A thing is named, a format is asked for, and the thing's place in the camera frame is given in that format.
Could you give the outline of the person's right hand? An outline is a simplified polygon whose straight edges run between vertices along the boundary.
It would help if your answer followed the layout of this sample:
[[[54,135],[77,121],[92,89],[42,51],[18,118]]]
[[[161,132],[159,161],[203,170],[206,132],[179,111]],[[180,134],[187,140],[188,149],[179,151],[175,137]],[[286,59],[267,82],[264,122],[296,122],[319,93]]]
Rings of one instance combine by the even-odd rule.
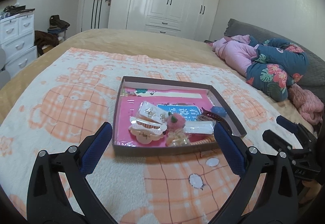
[[[320,192],[320,189],[322,188],[322,186],[315,180],[302,181],[302,183],[304,187],[308,188],[309,190],[307,191],[305,196],[300,200],[301,203],[313,200],[315,197],[317,197],[318,193]]]

